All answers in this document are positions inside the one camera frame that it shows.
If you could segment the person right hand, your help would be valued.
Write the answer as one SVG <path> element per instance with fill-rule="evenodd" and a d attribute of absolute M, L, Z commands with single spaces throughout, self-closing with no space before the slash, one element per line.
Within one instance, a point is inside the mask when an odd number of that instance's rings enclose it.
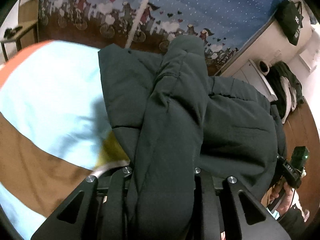
<path fill-rule="evenodd" d="M 285 190 L 285 194 L 283 199 L 279 202 L 276 211 L 280 216 L 283 216 L 293 205 L 299 207 L 300 203 L 299 196 L 297 193 L 295 193 L 295 189 L 292 188 L 287 182 L 285 182 L 283 186 L 280 184 L 274 186 L 270 194 L 270 201 L 279 198 L 281 190 Z"/>

